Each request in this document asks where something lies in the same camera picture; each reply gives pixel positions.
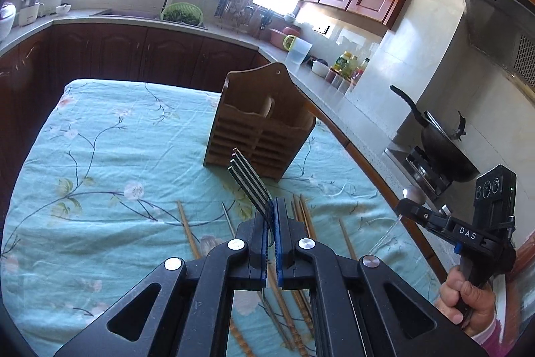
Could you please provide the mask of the right hand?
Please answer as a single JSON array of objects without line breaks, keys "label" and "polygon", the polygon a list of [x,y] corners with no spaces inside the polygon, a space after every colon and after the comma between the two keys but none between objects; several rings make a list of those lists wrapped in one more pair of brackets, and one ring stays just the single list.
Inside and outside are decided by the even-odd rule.
[{"label": "right hand", "polygon": [[[464,302],[471,309],[469,321],[465,321],[456,308],[458,302]],[[495,321],[495,294],[489,284],[483,289],[474,286],[465,279],[459,265],[449,271],[434,305],[451,322],[461,325],[471,337],[483,333]]]}]

